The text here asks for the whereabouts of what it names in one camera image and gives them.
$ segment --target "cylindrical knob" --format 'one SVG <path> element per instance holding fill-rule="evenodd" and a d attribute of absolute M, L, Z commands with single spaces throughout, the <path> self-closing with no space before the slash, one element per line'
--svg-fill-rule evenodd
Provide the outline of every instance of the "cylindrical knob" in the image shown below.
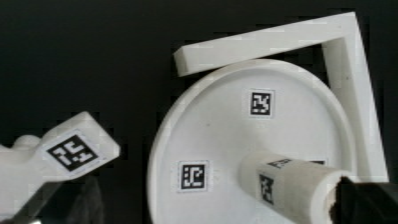
<path fill-rule="evenodd" d="M 255 153 L 242 163 L 241 184 L 264 204 L 298 223 L 333 223 L 337 186 L 351 173 L 273 152 Z"/>

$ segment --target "white plastic part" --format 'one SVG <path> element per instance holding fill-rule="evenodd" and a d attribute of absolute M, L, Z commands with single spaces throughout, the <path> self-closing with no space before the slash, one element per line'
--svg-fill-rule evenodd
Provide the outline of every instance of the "white plastic part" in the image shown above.
<path fill-rule="evenodd" d="M 0 221 L 13 218 L 47 182 L 79 178 L 118 156 L 120 145 L 88 112 L 51 130 L 43 139 L 24 136 L 11 149 L 3 146 Z"/>
<path fill-rule="evenodd" d="M 250 112 L 253 93 L 274 94 L 273 116 Z M 356 175 L 354 140 L 340 101 L 314 74 L 266 59 L 225 67 L 186 92 L 161 127 L 148 177 L 154 222 L 292 223 L 242 188 L 246 158 L 271 151 Z"/>
<path fill-rule="evenodd" d="M 344 105 L 358 144 L 365 181 L 388 182 L 365 47 L 356 13 L 289 24 L 187 45 L 178 50 L 180 76 L 322 44 L 333 93 Z"/>
<path fill-rule="evenodd" d="M 244 159 L 241 185 L 296 223 L 330 223 L 337 186 L 353 174 L 315 162 L 260 151 Z"/>

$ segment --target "black and white square marker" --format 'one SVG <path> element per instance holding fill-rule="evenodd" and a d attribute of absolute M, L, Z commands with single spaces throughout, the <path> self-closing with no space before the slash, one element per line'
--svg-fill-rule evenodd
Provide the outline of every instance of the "black and white square marker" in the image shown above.
<path fill-rule="evenodd" d="M 251 89 L 250 91 L 250 116 L 255 118 L 274 117 L 276 94 L 274 90 Z"/>
<path fill-rule="evenodd" d="M 97 158 L 95 150 L 79 135 L 74 135 L 49 150 L 65 168 L 75 171 Z"/>
<path fill-rule="evenodd" d="M 180 192 L 207 191 L 209 161 L 180 162 Z"/>
<path fill-rule="evenodd" d="M 285 165 L 292 162 L 292 159 L 282 159 L 276 162 L 269 163 L 271 166 L 283 169 Z"/>
<path fill-rule="evenodd" d="M 271 116 L 271 93 L 253 92 L 253 107 L 251 114 L 253 115 L 267 115 Z"/>
<path fill-rule="evenodd" d="M 260 174 L 262 199 L 274 205 L 273 187 L 274 179 Z"/>

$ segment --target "white circular plate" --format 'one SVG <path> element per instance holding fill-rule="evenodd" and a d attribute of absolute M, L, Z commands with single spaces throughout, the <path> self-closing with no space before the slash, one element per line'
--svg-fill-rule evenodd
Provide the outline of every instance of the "white circular plate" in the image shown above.
<path fill-rule="evenodd" d="M 335 94 L 294 64 L 253 60 L 218 70 L 164 120 L 150 161 L 157 224 L 292 223 L 239 183 L 262 150 L 356 173 L 354 138 Z"/>

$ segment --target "marker sticker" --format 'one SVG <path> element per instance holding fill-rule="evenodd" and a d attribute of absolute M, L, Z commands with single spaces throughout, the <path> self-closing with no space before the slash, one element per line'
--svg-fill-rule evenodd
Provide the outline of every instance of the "marker sticker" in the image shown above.
<path fill-rule="evenodd" d="M 283 169 L 285 165 L 292 162 L 292 159 L 278 160 L 276 162 L 269 163 L 271 166 Z"/>
<path fill-rule="evenodd" d="M 276 91 L 269 89 L 251 89 L 248 94 L 248 109 L 251 118 L 274 118 Z"/>
<path fill-rule="evenodd" d="M 260 174 L 260 189 L 262 189 L 262 199 L 274 205 L 273 196 L 274 179 Z"/>
<path fill-rule="evenodd" d="M 178 172 L 178 191 L 209 191 L 209 161 L 180 162 Z"/>
<path fill-rule="evenodd" d="M 52 164 L 65 168 L 68 175 L 86 172 L 100 162 L 102 155 L 81 130 L 67 133 L 59 137 L 58 142 L 49 144 L 43 156 Z"/>

